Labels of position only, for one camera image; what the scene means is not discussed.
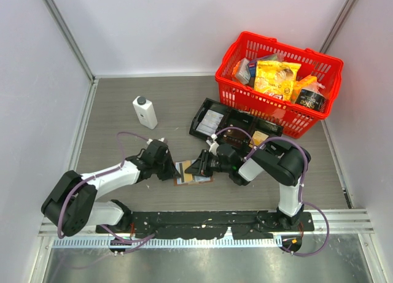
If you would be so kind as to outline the brown leather card holder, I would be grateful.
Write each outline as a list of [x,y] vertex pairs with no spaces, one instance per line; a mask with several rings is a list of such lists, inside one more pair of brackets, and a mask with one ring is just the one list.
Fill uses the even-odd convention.
[[[175,182],[176,182],[176,179],[174,180],[174,185],[175,185],[175,186],[182,186],[182,185],[176,185]],[[204,183],[197,183],[197,182],[194,182],[194,181],[193,181],[192,183],[190,183],[190,184],[185,184],[185,185],[195,185],[195,184],[204,184]]]

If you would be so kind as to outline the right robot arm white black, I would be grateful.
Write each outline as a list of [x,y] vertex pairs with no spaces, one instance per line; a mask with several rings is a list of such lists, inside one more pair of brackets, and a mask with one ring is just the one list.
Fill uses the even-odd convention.
[[204,149],[185,173],[202,177],[227,173],[239,186],[248,185],[261,173],[269,174],[279,183],[279,203],[271,226],[290,231],[300,224],[302,190],[310,161],[306,149],[276,136],[251,149],[246,157],[229,144]]

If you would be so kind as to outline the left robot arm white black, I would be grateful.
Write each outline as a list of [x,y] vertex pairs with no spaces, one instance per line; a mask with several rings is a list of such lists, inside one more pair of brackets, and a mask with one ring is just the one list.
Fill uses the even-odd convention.
[[103,203],[98,198],[153,175],[160,180],[180,176],[164,139],[148,140],[139,155],[107,169],[88,174],[65,172],[43,202],[41,212],[57,226],[59,238],[74,236],[86,226],[124,233],[131,227],[131,210],[118,200]]

